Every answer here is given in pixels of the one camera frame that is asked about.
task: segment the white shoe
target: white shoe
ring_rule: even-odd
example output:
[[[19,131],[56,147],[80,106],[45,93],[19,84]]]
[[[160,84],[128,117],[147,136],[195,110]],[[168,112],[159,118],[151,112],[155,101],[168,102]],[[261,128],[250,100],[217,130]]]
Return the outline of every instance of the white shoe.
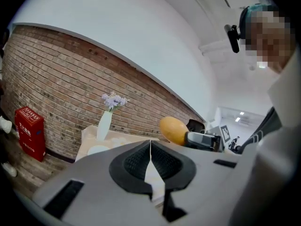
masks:
[[[7,121],[0,116],[0,129],[4,130],[5,133],[8,134],[10,132],[12,124],[11,121]]]
[[[1,165],[2,165],[3,169],[5,171],[7,171],[12,177],[17,176],[17,170],[12,165],[10,165],[10,163],[8,161]]]

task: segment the orange oval object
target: orange oval object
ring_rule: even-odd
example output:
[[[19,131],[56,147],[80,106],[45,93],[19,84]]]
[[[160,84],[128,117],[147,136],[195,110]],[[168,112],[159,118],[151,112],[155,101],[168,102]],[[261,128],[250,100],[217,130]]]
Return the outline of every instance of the orange oval object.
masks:
[[[160,120],[160,130],[162,135],[177,145],[184,145],[185,133],[188,131],[186,125],[177,118],[167,116]]]

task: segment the table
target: table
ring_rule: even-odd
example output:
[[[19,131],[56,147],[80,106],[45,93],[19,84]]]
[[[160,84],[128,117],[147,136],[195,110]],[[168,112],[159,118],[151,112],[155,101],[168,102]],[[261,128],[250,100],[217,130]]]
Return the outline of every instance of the table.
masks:
[[[156,140],[158,138],[154,137],[143,137],[137,135],[131,135],[122,133],[119,131],[109,130],[107,136],[104,141],[96,140],[97,134],[97,126],[91,125],[82,130],[81,132],[81,146],[79,148],[79,152],[76,156],[75,161],[87,156],[89,149],[96,145],[103,145],[109,149],[123,146],[133,142],[145,141],[145,140]],[[165,194],[165,183],[157,172],[154,164],[150,161],[146,173],[144,181],[151,185],[153,190],[152,201],[155,205],[158,205],[164,201]]]

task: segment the vase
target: vase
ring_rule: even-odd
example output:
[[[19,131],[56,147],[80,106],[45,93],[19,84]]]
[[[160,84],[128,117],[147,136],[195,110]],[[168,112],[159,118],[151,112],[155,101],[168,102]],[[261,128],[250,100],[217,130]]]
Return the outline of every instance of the vase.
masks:
[[[105,111],[103,113],[103,116],[101,117],[98,123],[97,136],[96,136],[97,141],[103,141],[106,135],[108,134],[111,125],[112,114],[113,112],[108,112],[108,111]]]

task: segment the fire extinguisher box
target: fire extinguisher box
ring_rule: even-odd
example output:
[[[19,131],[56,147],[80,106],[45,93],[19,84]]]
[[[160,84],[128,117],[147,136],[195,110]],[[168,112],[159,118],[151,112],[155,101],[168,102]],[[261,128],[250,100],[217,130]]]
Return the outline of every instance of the fire extinguisher box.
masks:
[[[16,110],[15,124],[23,150],[42,161],[45,156],[44,118],[26,106]]]

